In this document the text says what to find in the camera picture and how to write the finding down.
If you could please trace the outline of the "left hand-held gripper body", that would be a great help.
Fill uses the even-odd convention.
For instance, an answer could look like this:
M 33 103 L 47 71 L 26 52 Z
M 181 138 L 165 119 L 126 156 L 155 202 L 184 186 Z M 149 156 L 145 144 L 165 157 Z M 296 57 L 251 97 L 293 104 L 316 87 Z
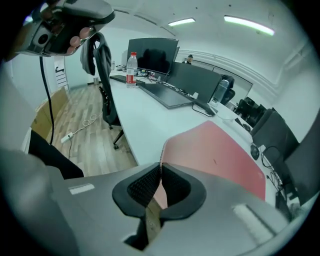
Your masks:
M 115 15 L 112 6 L 104 0 L 48 0 L 24 23 L 16 53 L 69 56 L 67 50 L 73 36 L 89 27 L 92 28 L 90 39 Z

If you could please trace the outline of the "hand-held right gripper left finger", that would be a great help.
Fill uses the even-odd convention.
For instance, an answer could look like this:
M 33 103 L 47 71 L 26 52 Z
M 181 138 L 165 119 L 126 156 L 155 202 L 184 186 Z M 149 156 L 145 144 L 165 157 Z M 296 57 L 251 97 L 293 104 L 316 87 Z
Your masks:
M 59 256 L 160 255 L 146 232 L 146 207 L 158 186 L 159 167 L 65 180 L 49 166 L 50 249 Z

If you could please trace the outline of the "person's left hand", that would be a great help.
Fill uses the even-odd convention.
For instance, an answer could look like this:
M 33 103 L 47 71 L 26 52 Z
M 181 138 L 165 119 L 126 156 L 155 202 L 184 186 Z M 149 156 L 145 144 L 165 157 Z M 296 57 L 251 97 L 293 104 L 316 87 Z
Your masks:
M 69 41 L 69 48 L 66 54 L 72 55 L 90 36 L 92 28 L 84 27 L 80 30 L 79 35 L 73 36 Z

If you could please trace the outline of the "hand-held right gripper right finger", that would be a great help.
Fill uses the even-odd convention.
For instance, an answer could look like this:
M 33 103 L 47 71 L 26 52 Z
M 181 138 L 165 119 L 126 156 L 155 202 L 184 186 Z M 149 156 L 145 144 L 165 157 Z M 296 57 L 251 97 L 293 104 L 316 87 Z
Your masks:
M 222 177 L 165 163 L 168 207 L 150 256 L 267 256 L 280 247 L 287 219 L 269 203 Z

